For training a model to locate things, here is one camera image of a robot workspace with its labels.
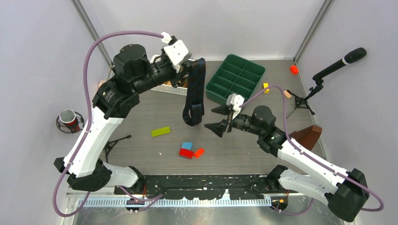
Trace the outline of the green divided tray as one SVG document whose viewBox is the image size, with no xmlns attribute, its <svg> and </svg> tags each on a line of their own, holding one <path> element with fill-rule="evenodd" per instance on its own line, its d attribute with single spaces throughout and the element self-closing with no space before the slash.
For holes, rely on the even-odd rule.
<svg viewBox="0 0 398 225">
<path fill-rule="evenodd" d="M 235 93 L 248 100 L 260 83 L 266 68 L 250 60 L 229 54 L 206 85 L 206 96 L 220 105 Z"/>
</svg>

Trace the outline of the navy brown striped tie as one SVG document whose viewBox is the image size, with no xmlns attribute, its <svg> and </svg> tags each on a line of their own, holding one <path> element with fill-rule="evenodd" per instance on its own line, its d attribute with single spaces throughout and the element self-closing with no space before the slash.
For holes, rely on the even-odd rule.
<svg viewBox="0 0 398 225">
<path fill-rule="evenodd" d="M 205 114 L 205 77 L 206 60 L 200 58 L 193 62 L 189 72 L 186 102 L 182 114 L 184 122 L 191 127 L 200 124 Z"/>
</svg>

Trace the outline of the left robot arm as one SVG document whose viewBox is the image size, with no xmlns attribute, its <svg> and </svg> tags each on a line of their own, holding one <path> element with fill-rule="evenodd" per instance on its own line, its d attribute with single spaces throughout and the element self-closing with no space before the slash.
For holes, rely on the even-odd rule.
<svg viewBox="0 0 398 225">
<path fill-rule="evenodd" d="M 114 57 L 114 64 L 114 76 L 89 101 L 90 119 L 84 131 L 69 154 L 54 162 L 68 175 L 73 190 L 95 192 L 105 186 L 122 186 L 139 194 L 144 188 L 139 171 L 133 166 L 111 165 L 101 160 L 100 154 L 112 133 L 139 104 L 140 94 L 177 81 L 196 67 L 182 40 L 164 46 L 161 54 L 151 59 L 142 45 L 126 45 Z"/>
</svg>

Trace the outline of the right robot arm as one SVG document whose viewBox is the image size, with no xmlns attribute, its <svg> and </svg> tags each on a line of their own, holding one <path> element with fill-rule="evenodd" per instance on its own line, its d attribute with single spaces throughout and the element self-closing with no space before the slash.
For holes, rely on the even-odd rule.
<svg viewBox="0 0 398 225">
<path fill-rule="evenodd" d="M 230 106 L 222 105 L 212 112 L 226 115 L 218 123 L 208 123 L 205 127 L 222 137 L 225 132 L 238 129 L 258 137 L 257 144 L 266 153 L 295 165 L 306 174 L 301 175 L 277 165 L 268 174 L 268 187 L 273 192 L 283 189 L 305 194 L 327 205 L 338 218 L 353 222 L 369 199 L 365 174 L 354 168 L 348 171 L 336 166 L 307 150 L 295 139 L 275 125 L 276 117 L 269 107 L 257 106 L 252 115 L 239 114 L 232 117 Z"/>
</svg>

